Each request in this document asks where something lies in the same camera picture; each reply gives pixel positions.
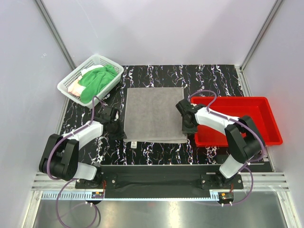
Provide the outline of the grey towel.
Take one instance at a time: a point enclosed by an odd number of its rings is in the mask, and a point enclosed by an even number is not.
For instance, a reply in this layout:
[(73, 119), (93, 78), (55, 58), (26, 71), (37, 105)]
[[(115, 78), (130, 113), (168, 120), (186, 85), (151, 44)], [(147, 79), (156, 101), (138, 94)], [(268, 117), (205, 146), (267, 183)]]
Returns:
[(182, 87), (128, 88), (124, 131), (126, 142), (186, 143), (182, 117), (175, 105)]

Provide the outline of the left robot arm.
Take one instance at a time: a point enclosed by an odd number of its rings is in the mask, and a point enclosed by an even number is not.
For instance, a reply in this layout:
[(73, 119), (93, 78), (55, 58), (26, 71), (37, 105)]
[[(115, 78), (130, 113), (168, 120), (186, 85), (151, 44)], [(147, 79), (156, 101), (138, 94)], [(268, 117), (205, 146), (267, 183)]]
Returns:
[(111, 140), (126, 138), (117, 108), (106, 106), (100, 114), (70, 133), (50, 135), (39, 163), (39, 171), (52, 180), (84, 179), (90, 187), (98, 188), (103, 177), (97, 173), (97, 167), (79, 162), (78, 157), (85, 145), (104, 133)]

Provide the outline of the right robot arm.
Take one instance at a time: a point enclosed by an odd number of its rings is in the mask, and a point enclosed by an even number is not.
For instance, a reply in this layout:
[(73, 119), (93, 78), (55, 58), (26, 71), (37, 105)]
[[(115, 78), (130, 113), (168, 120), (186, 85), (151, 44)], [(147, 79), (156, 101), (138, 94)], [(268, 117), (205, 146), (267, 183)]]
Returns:
[(198, 126), (203, 125), (226, 137), (230, 155), (213, 178), (220, 188), (231, 185), (236, 174), (249, 165), (259, 152), (265, 152), (265, 142), (250, 116), (226, 115), (212, 110), (209, 105), (192, 104), (187, 99), (179, 101), (176, 108), (182, 116), (183, 133), (197, 133)]

